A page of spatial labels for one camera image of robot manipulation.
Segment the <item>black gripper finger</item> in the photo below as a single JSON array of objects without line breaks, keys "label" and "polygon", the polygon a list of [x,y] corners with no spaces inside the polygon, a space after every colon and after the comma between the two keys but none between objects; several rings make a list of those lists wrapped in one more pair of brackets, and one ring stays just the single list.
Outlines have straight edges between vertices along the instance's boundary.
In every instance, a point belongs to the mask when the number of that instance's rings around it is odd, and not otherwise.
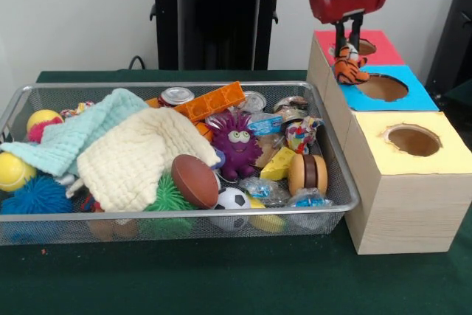
[{"label": "black gripper finger", "polygon": [[350,43],[355,47],[356,50],[359,50],[360,32],[361,26],[363,24],[363,18],[363,15],[354,15],[352,17],[353,23],[351,26]]},{"label": "black gripper finger", "polygon": [[336,43],[335,43],[335,54],[334,57],[339,56],[341,48],[346,44],[346,38],[344,35],[344,22],[337,21],[335,24],[336,28]]}]

